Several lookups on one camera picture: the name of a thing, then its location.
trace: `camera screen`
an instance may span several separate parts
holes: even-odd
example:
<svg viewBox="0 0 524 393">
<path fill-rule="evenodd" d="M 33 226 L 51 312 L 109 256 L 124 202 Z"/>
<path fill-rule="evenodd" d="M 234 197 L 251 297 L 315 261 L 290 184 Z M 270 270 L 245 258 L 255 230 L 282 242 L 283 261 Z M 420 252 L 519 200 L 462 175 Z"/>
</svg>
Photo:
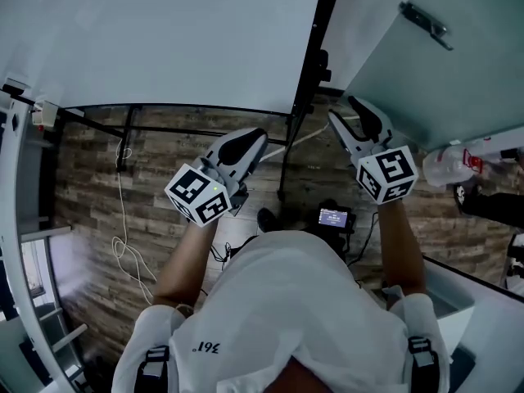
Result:
<svg viewBox="0 0 524 393">
<path fill-rule="evenodd" d="M 347 212 L 345 211 L 326 210 L 324 208 L 320 209 L 320 215 L 318 216 L 319 224 L 344 228 L 346 226 L 346 221 Z"/>
</svg>

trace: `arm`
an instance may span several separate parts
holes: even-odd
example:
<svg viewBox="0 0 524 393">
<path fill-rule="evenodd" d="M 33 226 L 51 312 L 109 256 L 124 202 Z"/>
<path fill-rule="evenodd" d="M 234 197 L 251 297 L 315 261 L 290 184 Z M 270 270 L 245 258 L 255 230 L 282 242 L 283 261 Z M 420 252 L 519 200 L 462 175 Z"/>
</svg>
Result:
<svg viewBox="0 0 524 393">
<path fill-rule="evenodd" d="M 156 281 L 154 305 L 190 305 L 197 302 L 218 220 L 203 228 L 190 222 Z"/>
<path fill-rule="evenodd" d="M 378 206 L 378 223 L 388 286 L 400 285 L 405 295 L 425 293 L 424 260 L 402 201 Z"/>
</svg>

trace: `door handle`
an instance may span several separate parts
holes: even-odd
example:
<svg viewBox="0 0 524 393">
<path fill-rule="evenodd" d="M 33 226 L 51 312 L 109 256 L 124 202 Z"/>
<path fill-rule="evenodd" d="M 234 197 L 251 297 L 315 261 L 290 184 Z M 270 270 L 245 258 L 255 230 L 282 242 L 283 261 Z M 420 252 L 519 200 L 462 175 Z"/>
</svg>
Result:
<svg viewBox="0 0 524 393">
<path fill-rule="evenodd" d="M 429 35 L 448 51 L 453 47 L 449 45 L 442 37 L 448 32 L 447 28 L 430 14 L 426 13 L 420 7 L 407 2 L 401 2 L 399 5 L 400 13 L 410 22 L 413 22 L 419 28 L 424 29 Z"/>
</svg>

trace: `white cable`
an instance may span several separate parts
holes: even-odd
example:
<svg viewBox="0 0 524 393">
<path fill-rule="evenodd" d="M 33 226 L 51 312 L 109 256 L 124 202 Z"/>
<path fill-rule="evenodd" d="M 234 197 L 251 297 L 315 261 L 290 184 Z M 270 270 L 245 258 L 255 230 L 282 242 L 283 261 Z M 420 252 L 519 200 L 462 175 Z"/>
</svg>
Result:
<svg viewBox="0 0 524 393">
<path fill-rule="evenodd" d="M 120 140 L 120 142 L 118 143 L 118 147 L 116 148 L 115 165 L 118 162 L 118 153 L 119 153 L 119 149 L 120 149 L 120 144 L 121 143 L 122 143 L 122 140 Z M 133 151 L 130 148 L 125 148 L 122 160 L 128 159 L 132 154 L 133 154 Z M 116 262 L 118 262 L 118 266 L 119 266 L 120 270 L 123 273 L 125 273 L 127 276 L 131 277 L 132 279 L 134 279 L 135 281 L 138 282 L 138 285 L 140 286 L 140 289 L 142 290 L 142 294 L 144 295 L 144 298 L 146 299 L 147 303 L 149 305 L 152 305 L 152 303 L 150 302 L 149 298 L 146 295 L 146 292 L 147 292 L 147 294 L 150 297 L 153 297 L 153 295 L 149 291 L 149 288 L 146 287 L 146 284 L 144 284 L 142 282 L 142 279 L 140 278 L 140 264 L 138 263 L 138 258 L 140 258 L 140 260 L 142 261 L 142 264 L 144 265 L 144 268 L 153 277 L 155 282 L 156 282 L 156 277 L 153 274 L 153 272 L 151 272 L 151 270 L 147 267 L 146 263 L 144 262 L 144 259 L 142 258 L 142 254 L 140 253 L 140 251 L 138 249 L 135 249 L 134 247 L 128 245 L 128 230 L 127 230 L 126 225 L 125 225 L 125 208 L 124 208 L 124 199 L 122 198 L 122 182 L 120 181 L 120 172 L 117 172 L 117 176 L 118 176 L 118 191 L 119 191 L 119 194 L 120 194 L 120 205 L 122 206 L 124 240 L 122 240 L 118 236 L 114 236 L 113 239 L 111 240 L 111 249 L 113 250 L 113 256 L 116 258 Z M 122 256 L 124 256 L 124 253 L 126 251 L 131 252 L 131 254 L 134 257 L 134 262 L 137 265 L 137 277 L 134 277 L 129 272 L 125 271 L 124 268 L 122 268 L 122 264 L 120 263 L 120 259 L 122 258 Z"/>
<path fill-rule="evenodd" d="M 357 120 L 359 117 L 358 116 L 345 116 L 344 118 L 342 118 L 343 120 Z M 297 144 L 300 144 L 301 142 L 304 142 L 305 140 L 309 140 L 310 138 L 313 138 L 313 137 L 316 137 L 317 135 L 319 135 L 320 133 L 323 133 L 329 126 L 329 123 L 325 124 L 323 126 L 323 128 L 321 129 L 317 129 L 316 131 L 313 131 L 312 133 L 309 133 L 308 135 L 305 135 L 304 137 L 302 138 L 299 138 L 298 140 L 295 140 L 293 143 L 292 143 L 292 147 L 296 146 Z M 264 161 L 266 159 L 268 159 L 269 157 L 273 157 L 273 156 L 276 156 L 277 154 L 279 153 L 282 153 L 283 151 L 285 151 L 286 148 L 285 147 L 280 147 L 279 149 L 275 150 L 275 151 L 272 151 L 270 152 L 269 154 L 266 154 L 265 156 L 263 156 L 260 161 Z"/>
</svg>

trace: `metal frame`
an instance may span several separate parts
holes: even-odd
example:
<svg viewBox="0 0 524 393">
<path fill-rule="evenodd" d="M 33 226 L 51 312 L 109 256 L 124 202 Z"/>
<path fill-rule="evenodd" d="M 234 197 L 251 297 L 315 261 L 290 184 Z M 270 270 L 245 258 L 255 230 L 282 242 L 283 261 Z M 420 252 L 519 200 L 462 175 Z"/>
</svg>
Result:
<svg viewBox="0 0 524 393">
<path fill-rule="evenodd" d="M 123 103 L 108 103 L 105 104 L 105 107 L 112 107 L 112 106 L 122 106 L 125 105 Z M 67 109 L 69 111 L 73 109 L 77 109 L 80 111 L 84 111 L 88 108 L 96 108 L 100 105 L 82 105 L 82 106 L 68 106 L 64 107 L 64 109 Z M 221 106 L 221 105 L 199 105 L 197 103 L 187 104 L 187 103 L 140 103 L 140 106 L 191 106 L 193 108 L 198 109 L 225 109 L 225 110 L 232 110 L 232 111 L 243 111 L 243 112 L 255 112 L 257 114 L 267 114 L 267 115 L 275 115 L 275 116 L 289 116 L 289 114 L 285 114 L 283 112 L 276 112 L 276 111 L 266 111 L 263 109 L 250 109 L 250 108 L 241 108 L 238 106 Z"/>
<path fill-rule="evenodd" d="M 327 70 L 328 67 L 328 53 L 324 50 L 321 50 L 322 41 L 326 30 L 328 28 L 328 23 L 331 18 L 333 8 L 335 6 L 336 0 L 318 0 L 317 8 L 314 14 L 313 24 L 311 25 L 311 33 L 309 35 L 308 47 L 305 52 L 304 65 L 302 66 L 302 71 L 300 73 L 300 79 L 296 90 L 295 100 L 293 102 L 293 107 L 291 114 L 287 115 L 281 112 L 272 112 L 272 111 L 261 111 L 261 110 L 250 110 L 246 108 L 236 108 L 229 106 L 203 106 L 203 105 L 183 105 L 183 104 L 168 104 L 167 106 L 193 106 L 193 107 L 210 107 L 214 109 L 227 109 L 235 111 L 250 111 L 258 112 L 269 115 L 276 115 L 281 117 L 286 117 L 286 139 L 279 140 L 270 138 L 269 142 L 272 144 L 279 144 L 286 146 L 283 162 L 282 162 L 282 172 L 280 177 L 280 186 L 278 188 L 278 198 L 280 201 L 284 201 L 284 182 L 286 178 L 286 169 L 287 162 L 289 158 L 289 152 L 293 146 L 293 142 L 296 139 L 300 131 L 300 127 L 304 122 L 304 118 L 307 114 L 312 113 L 314 108 L 311 106 L 315 91 L 318 89 L 320 82 L 329 81 L 331 78 L 331 71 Z M 33 105 L 32 101 L 21 96 L 21 94 L 16 94 L 18 89 L 15 88 L 6 88 L 4 86 L 4 91 L 11 94 L 11 97 L 16 100 L 23 101 L 25 103 Z M 155 106 L 163 106 L 164 104 L 153 104 Z M 197 129 L 179 129 L 179 128 L 163 128 L 163 127 L 142 127 L 132 125 L 133 114 L 142 109 L 142 105 L 130 105 L 128 112 L 125 117 L 124 125 L 104 125 L 99 124 L 98 122 L 88 120 L 82 116 L 76 115 L 68 109 L 83 109 L 86 106 L 74 106 L 72 108 L 61 108 L 58 110 L 57 114 L 61 119 L 67 121 L 74 121 L 80 124 L 86 125 L 90 128 L 97 129 L 103 133 L 108 133 L 115 137 L 121 138 L 119 156 L 116 163 L 116 171 L 118 173 L 126 170 L 124 163 L 124 150 L 126 148 L 129 132 L 130 131 L 150 131 L 150 132 L 161 132 L 161 133 L 185 133 L 193 135 L 206 135 L 212 137 L 220 137 L 226 133 L 220 133 L 215 131 L 207 130 L 197 130 Z"/>
<path fill-rule="evenodd" d="M 49 280 L 51 282 L 51 291 L 52 291 L 52 296 L 53 296 L 53 299 L 54 299 L 54 301 L 53 301 L 53 304 L 55 305 L 54 313 L 56 313 L 56 317 L 57 317 L 58 323 L 60 324 L 60 327 L 61 327 L 62 331 L 64 333 L 69 333 L 69 328 L 68 328 L 67 322 L 64 319 L 64 314 L 62 313 L 60 296 L 58 295 L 58 288 L 56 287 L 55 269 L 52 266 L 51 249 L 49 248 L 49 236 L 43 238 L 43 247 L 44 247 L 44 250 L 46 252 L 47 269 L 49 271 Z M 44 317 L 46 317 L 46 316 L 42 316 L 41 318 L 39 318 L 40 322 L 45 320 Z M 70 345 L 70 350 L 71 350 L 71 353 L 73 354 L 73 357 L 75 358 L 76 365 L 79 368 L 81 368 L 82 370 L 84 370 L 84 362 L 80 358 L 79 353 L 78 353 L 78 351 L 75 348 L 75 344 L 71 344 Z"/>
<path fill-rule="evenodd" d="M 6 274 L 11 283 L 11 292 L 19 315 L 27 334 L 42 360 L 46 370 L 51 375 L 56 388 L 60 392 L 75 393 L 74 387 L 67 379 L 64 370 L 56 361 L 51 346 L 40 326 L 40 320 L 35 312 L 33 299 L 29 295 L 29 287 L 25 279 L 25 268 L 20 252 L 20 232 L 16 222 L 16 171 L 20 161 L 20 150 L 25 137 L 25 126 L 29 119 L 29 108 L 25 102 L 15 102 L 10 109 L 10 117 L 17 115 L 19 127 L 13 131 L 6 127 L 0 152 L 0 238 L 2 239 L 2 260 Z"/>
<path fill-rule="evenodd" d="M 42 240 L 45 237 L 59 236 L 61 234 L 70 233 L 71 226 L 49 228 L 48 230 L 40 230 L 34 233 L 24 233 L 20 235 L 20 242 L 33 242 L 35 240 Z"/>
</svg>

